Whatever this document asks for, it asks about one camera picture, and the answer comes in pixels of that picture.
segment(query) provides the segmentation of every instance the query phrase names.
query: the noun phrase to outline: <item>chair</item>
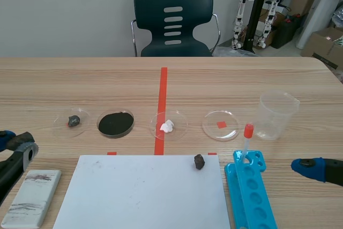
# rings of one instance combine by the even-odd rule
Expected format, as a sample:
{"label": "chair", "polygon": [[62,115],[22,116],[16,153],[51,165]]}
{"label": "chair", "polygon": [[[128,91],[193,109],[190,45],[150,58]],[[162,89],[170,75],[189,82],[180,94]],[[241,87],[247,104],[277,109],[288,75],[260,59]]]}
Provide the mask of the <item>chair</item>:
{"label": "chair", "polygon": [[[137,56],[133,24],[152,34],[151,43],[141,56],[212,56],[220,40],[218,17],[213,14],[213,0],[134,0],[136,19],[131,22],[133,47]],[[218,40],[210,51],[194,39],[196,26],[215,17]]]}

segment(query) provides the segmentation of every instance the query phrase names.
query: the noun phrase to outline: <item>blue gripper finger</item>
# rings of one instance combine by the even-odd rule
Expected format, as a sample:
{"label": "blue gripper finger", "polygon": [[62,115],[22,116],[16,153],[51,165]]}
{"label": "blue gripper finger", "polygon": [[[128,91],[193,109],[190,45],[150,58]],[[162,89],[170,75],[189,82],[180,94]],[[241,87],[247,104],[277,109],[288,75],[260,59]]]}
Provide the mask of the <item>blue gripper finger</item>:
{"label": "blue gripper finger", "polygon": [[6,149],[6,143],[15,136],[13,131],[0,131],[0,152]]}

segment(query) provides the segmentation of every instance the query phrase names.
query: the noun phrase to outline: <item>chair backrest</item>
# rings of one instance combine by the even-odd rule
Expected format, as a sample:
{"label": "chair backrest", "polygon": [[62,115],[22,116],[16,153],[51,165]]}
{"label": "chair backrest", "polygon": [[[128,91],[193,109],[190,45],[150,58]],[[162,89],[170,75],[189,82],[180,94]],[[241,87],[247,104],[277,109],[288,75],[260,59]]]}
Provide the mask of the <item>chair backrest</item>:
{"label": "chair backrest", "polygon": [[[213,12],[213,0],[134,0],[134,4],[137,26],[151,31],[152,43],[194,40],[193,29],[209,22]],[[165,36],[168,32],[181,33]]]}

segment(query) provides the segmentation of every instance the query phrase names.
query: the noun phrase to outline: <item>white wall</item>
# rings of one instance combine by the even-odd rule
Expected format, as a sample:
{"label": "white wall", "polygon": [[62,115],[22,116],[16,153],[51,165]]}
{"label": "white wall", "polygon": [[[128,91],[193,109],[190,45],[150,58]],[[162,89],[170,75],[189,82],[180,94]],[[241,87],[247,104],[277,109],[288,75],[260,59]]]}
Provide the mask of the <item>white wall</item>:
{"label": "white wall", "polygon": [[[238,0],[214,0],[222,40],[232,37]],[[252,3],[247,6],[247,21]],[[133,0],[0,0],[0,57],[132,56]],[[138,49],[150,33],[137,30]],[[212,47],[214,20],[195,29]]]}

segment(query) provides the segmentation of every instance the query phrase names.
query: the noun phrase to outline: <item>sink pedestal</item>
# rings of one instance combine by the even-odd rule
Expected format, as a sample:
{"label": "sink pedestal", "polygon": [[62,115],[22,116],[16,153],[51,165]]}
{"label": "sink pedestal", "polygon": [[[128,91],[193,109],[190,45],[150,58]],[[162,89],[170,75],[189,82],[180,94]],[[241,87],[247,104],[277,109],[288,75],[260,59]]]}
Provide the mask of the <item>sink pedestal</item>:
{"label": "sink pedestal", "polygon": [[305,47],[312,32],[320,31],[327,27],[338,3],[339,0],[319,0],[312,17],[308,17],[306,20],[304,29],[296,43],[297,48],[303,49]]}

